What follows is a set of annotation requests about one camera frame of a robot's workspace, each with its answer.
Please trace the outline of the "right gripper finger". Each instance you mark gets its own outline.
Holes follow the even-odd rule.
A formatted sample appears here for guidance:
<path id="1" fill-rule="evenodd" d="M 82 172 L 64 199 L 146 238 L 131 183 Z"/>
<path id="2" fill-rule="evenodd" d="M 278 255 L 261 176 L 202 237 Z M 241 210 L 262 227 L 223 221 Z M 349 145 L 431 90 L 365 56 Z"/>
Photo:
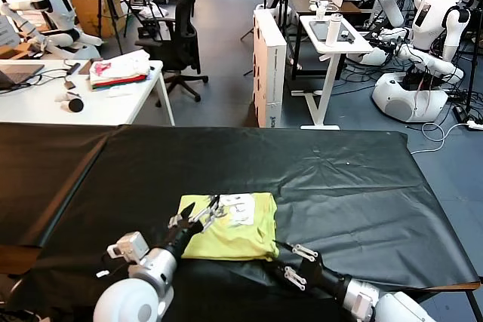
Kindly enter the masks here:
<path id="1" fill-rule="evenodd" d="M 296 271 L 290 267 L 284 267 L 284 278 L 299 288 L 301 291 L 306 289 L 306 279 L 298 275 Z"/>
<path id="2" fill-rule="evenodd" d="M 290 244 L 283 241 L 275 241 L 275 244 L 307 260 L 316 260 L 318 257 L 316 251 L 308 249 L 301 244 Z"/>

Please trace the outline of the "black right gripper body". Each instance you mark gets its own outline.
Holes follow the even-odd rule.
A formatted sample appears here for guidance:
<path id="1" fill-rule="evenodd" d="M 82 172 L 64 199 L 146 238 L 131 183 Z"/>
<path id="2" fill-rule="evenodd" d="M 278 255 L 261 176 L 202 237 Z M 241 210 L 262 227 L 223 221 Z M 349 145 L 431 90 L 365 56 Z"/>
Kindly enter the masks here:
<path id="1" fill-rule="evenodd" d="M 326 267 L 320 255 L 318 255 L 316 260 L 301 258 L 299 265 L 282 262 L 279 259 L 264 262 L 263 265 L 265 270 L 281 283 L 301 291 L 284 278 L 284 267 L 290 266 L 298 275 L 306 279 L 306 289 L 301 292 L 312 293 L 314 290 L 321 290 L 335 300 L 343 300 L 345 298 L 349 282 L 351 281 L 351 277 L 348 274 L 341 274 Z"/>

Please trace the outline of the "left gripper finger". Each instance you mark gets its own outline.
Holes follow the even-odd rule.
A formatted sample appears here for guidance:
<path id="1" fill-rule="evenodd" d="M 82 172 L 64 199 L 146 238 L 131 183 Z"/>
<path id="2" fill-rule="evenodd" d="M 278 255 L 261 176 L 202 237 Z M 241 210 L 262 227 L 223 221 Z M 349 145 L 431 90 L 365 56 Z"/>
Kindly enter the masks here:
<path id="1" fill-rule="evenodd" d="M 189 222 L 196 227 L 198 232 L 205 232 L 215 219 L 223 218 L 226 215 L 225 207 L 220 199 L 221 195 L 210 196 L 208 206 L 189 218 Z"/>
<path id="2" fill-rule="evenodd" d="M 168 228 L 177 227 L 181 222 L 189 222 L 189 218 L 194 206 L 195 203 L 191 203 L 187 207 L 184 207 L 178 214 L 172 216 L 169 219 Z"/>

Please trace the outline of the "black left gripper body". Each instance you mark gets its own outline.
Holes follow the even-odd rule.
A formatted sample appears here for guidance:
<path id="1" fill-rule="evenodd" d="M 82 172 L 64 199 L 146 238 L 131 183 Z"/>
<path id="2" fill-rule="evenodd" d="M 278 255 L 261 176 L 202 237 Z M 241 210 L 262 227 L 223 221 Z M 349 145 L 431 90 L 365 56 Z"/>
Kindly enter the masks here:
<path id="1" fill-rule="evenodd" d="M 165 249 L 175 259 L 180 259 L 194 235 L 201 233 L 203 224 L 198 220 L 190 222 L 188 219 L 180 220 L 175 226 L 168 229 L 165 238 Z"/>

